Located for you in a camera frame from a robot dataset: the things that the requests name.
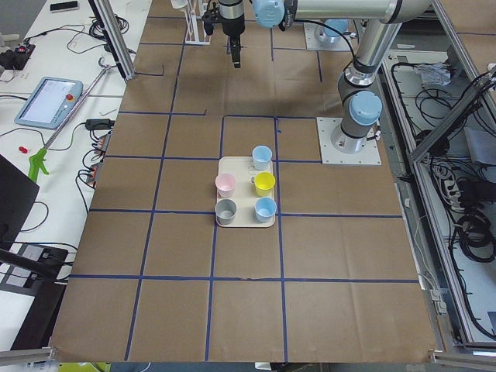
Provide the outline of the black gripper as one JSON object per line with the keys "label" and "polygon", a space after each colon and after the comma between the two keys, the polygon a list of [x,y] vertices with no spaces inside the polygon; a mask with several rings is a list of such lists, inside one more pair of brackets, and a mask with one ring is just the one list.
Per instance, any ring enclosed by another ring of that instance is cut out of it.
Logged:
{"label": "black gripper", "polygon": [[240,36],[245,30],[243,0],[220,0],[222,31],[229,36],[229,50],[234,68],[241,68]]}

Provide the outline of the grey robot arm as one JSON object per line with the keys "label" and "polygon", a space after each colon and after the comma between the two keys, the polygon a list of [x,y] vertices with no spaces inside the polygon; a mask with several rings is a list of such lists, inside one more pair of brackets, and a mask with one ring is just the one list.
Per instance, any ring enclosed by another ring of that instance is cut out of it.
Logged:
{"label": "grey robot arm", "polygon": [[348,154],[360,152],[367,134],[382,112],[381,100],[370,90],[377,70],[401,24],[420,16],[429,1],[254,1],[257,23],[265,28],[288,29],[295,22],[327,19],[365,19],[367,26],[352,60],[339,77],[343,118],[333,130],[333,146]]}

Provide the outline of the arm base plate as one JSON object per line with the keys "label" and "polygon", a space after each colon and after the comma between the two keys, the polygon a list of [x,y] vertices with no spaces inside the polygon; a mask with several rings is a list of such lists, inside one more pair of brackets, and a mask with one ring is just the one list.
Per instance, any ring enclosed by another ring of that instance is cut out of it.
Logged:
{"label": "arm base plate", "polygon": [[340,31],[345,38],[326,27],[314,23],[305,23],[305,42],[307,50],[314,51],[349,51],[346,40],[352,47],[358,47],[359,34],[351,19],[320,19],[319,22]]}
{"label": "arm base plate", "polygon": [[380,166],[381,158],[372,129],[362,139],[344,134],[341,118],[317,117],[322,163],[326,165]]}

